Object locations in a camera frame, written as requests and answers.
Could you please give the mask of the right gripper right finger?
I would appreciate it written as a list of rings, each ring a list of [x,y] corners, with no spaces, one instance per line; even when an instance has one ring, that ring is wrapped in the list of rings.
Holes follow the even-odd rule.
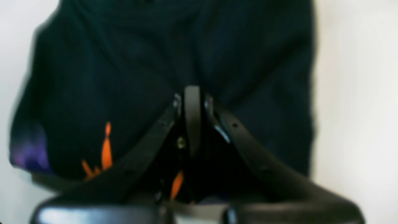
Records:
[[[364,224],[359,207],[277,160],[232,112],[204,94],[207,120],[232,146],[275,203],[230,206],[225,224]]]

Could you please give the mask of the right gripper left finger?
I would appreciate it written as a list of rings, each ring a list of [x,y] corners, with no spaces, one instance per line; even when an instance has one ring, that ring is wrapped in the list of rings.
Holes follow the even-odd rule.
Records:
[[[40,204],[31,224],[175,224],[167,201],[201,146],[201,90],[176,94],[142,139],[111,168]]]

